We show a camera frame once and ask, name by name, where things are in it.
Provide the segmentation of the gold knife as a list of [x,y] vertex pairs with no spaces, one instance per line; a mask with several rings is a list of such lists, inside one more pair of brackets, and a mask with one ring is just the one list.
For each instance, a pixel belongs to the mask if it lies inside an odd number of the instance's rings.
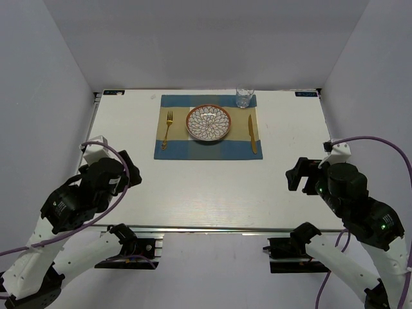
[[248,116],[248,134],[250,137],[250,144],[252,148],[252,152],[254,155],[258,153],[258,145],[256,142],[255,134],[254,134],[254,121],[252,119],[252,115]]

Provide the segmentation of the gold fork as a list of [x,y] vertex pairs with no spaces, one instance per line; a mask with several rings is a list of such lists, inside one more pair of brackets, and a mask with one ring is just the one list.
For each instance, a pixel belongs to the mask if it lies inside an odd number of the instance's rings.
[[166,121],[167,129],[166,129],[165,136],[164,136],[164,139],[163,139],[162,144],[161,144],[161,150],[163,150],[163,151],[167,149],[168,132],[169,132],[169,128],[171,127],[172,124],[173,124],[173,112],[168,111],[167,112],[167,121]]

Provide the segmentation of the blue beige cloth placemat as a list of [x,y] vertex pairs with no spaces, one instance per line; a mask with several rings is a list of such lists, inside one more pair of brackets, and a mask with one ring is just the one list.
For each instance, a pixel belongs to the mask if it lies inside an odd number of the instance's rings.
[[[231,117],[228,134],[221,140],[203,142],[193,138],[186,129],[189,111],[200,105],[216,105],[225,109]],[[252,96],[249,107],[236,105],[235,95],[162,95],[154,148],[155,160],[261,160],[263,150],[257,120],[257,98]],[[167,112],[173,112],[173,124],[169,128],[167,149],[161,144],[167,129]],[[248,134],[248,116],[254,121],[257,154],[253,154]]]

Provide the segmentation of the patterned ceramic plate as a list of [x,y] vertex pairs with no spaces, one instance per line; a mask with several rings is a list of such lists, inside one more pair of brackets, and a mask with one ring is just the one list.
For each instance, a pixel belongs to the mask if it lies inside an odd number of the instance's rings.
[[214,142],[224,138],[231,127],[231,117],[222,107],[200,105],[191,109],[186,117],[189,134],[203,142]]

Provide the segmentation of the clear drinking glass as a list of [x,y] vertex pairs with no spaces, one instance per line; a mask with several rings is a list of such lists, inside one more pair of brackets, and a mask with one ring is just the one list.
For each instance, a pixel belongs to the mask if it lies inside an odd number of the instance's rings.
[[241,84],[236,88],[236,105],[239,108],[247,108],[250,105],[254,89],[249,85]]

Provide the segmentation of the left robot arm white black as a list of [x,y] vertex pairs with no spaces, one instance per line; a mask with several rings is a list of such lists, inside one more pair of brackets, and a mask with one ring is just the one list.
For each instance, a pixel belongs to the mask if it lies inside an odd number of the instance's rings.
[[1,273],[1,299],[6,308],[46,308],[62,289],[103,261],[128,259],[137,248],[135,233],[121,223],[99,239],[63,258],[60,253],[78,230],[105,214],[113,198],[141,184],[140,171],[127,151],[111,157],[103,149],[84,155],[77,175],[55,189],[41,208],[35,230],[13,265]]

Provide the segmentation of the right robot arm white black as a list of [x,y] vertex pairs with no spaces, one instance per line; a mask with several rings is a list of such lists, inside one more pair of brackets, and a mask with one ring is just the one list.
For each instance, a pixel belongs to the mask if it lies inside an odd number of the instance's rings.
[[361,267],[309,222],[291,232],[292,252],[320,261],[365,308],[411,308],[411,253],[395,210],[369,195],[367,177],[352,164],[301,157],[286,172],[288,190],[296,191],[303,177],[307,179],[303,192],[319,196],[329,206],[377,272]]

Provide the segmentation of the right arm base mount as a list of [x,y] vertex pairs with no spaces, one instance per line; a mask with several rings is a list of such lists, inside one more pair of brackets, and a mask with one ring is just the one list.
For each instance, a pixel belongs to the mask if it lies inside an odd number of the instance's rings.
[[269,256],[271,274],[321,274],[329,270],[320,261],[301,254],[290,244],[290,238],[268,238],[263,252]]

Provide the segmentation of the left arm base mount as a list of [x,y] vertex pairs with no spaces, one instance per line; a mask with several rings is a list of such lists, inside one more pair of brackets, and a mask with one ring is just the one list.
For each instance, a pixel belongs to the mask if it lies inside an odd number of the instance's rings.
[[136,239],[117,256],[96,264],[96,269],[156,270],[162,256],[163,235],[136,232]]

